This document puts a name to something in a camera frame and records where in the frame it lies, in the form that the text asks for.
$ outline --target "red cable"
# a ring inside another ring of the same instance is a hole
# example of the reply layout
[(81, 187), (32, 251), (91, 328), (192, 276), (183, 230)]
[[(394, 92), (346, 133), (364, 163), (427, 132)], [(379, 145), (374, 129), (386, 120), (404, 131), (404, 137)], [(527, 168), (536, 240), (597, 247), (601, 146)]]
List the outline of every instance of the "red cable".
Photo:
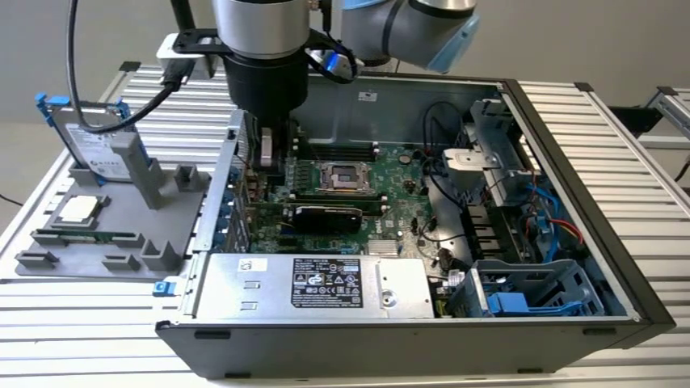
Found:
[(573, 225), (570, 222), (567, 222), (564, 220), (555, 220), (552, 218), (548, 221), (552, 222), (554, 224), (559, 224), (562, 226), (566, 226), (570, 230), (573, 230), (577, 233), (577, 235), (578, 235), (578, 241), (581, 242), (581, 244), (585, 243), (585, 239), (582, 238), (582, 232), (577, 228), (575, 225)]

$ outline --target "cpu socket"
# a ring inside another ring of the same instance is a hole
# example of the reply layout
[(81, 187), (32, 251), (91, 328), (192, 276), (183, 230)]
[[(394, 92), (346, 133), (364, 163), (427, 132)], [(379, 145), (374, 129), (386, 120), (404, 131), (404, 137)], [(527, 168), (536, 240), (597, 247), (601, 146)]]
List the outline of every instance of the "cpu socket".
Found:
[(340, 195), (370, 195), (370, 167), (366, 163), (327, 162), (319, 166), (319, 191)]

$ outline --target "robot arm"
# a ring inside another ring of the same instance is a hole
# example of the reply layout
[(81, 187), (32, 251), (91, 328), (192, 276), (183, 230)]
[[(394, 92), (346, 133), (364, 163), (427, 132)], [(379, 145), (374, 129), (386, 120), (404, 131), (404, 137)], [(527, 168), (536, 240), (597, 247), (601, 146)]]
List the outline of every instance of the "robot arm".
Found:
[[(356, 75), (354, 56), (364, 66), (382, 65), (394, 57), (447, 72), (476, 31), (475, 3), (344, 0), (340, 43), (330, 36), (330, 0), (213, 0), (232, 101), (266, 123), (284, 120), (306, 100), (308, 66), (328, 79), (347, 83)], [(319, 9), (327, 35), (310, 29), (310, 10)], [(179, 43), (175, 51), (191, 53)], [(328, 50), (328, 46), (338, 53), (335, 59), (347, 64), (350, 78), (330, 68), (332, 55), (307, 52)]]
[(476, 0), (343, 0), (343, 42), (364, 65), (392, 57), (446, 73), (479, 26)]

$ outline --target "aluminum rail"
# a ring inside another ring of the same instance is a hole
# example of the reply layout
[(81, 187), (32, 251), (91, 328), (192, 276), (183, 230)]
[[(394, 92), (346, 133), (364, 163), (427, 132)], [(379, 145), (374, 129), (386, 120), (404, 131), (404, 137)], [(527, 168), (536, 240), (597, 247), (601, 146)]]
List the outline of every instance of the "aluminum rail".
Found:
[[(160, 89), (160, 68), (143, 66), (119, 77), (109, 94), (121, 94), (136, 110)], [(223, 77), (220, 72), (209, 81), (191, 82), (137, 125), (147, 150), (164, 166), (196, 162), (203, 171), (213, 171), (234, 108)], [(0, 385), (690, 386), (690, 258), (678, 248), (687, 245), (687, 214), (649, 171), (649, 160), (631, 149), (637, 141), (621, 135), (623, 129), (602, 114), (593, 96), (571, 84), (523, 82), (523, 88), (675, 318), (670, 333), (633, 349), (597, 352), (548, 375), (208, 382), (153, 331), (160, 309), (175, 309), (177, 298), (152, 298), (149, 283), (15, 275), (15, 254), (31, 243), (28, 232), (43, 225), (71, 185), (61, 154), (0, 238)], [(573, 106), (567, 113), (558, 110)], [(591, 138), (589, 144), (581, 143), (582, 136)]]

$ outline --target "white wall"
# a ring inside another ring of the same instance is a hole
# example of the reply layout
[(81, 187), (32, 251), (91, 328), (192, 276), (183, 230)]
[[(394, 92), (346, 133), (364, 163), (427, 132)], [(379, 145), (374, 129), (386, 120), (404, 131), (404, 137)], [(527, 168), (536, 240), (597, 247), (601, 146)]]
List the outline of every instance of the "white wall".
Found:
[[(40, 124), (33, 95), (67, 92), (67, 4), (3, 0), (0, 124)], [(197, 25), (212, 27), (211, 0), (192, 4)], [(690, 0), (479, 0), (479, 13), (479, 33), (452, 75), (585, 81), (607, 103), (630, 105), (658, 85), (690, 86)], [(175, 30), (167, 0), (81, 0), (76, 69), (83, 98), (100, 96), (123, 61), (155, 62), (160, 40)], [(403, 65), (402, 71), (418, 70)], [(675, 171), (685, 151), (665, 160)]]
[[(67, 0), (1, 0), (0, 122), (40, 122), (39, 91), (67, 94)], [(211, 0), (193, 0), (199, 21), (212, 20)], [(155, 63), (176, 30), (167, 0), (81, 0), (76, 14), (76, 72), (84, 99), (97, 99), (123, 61)]]

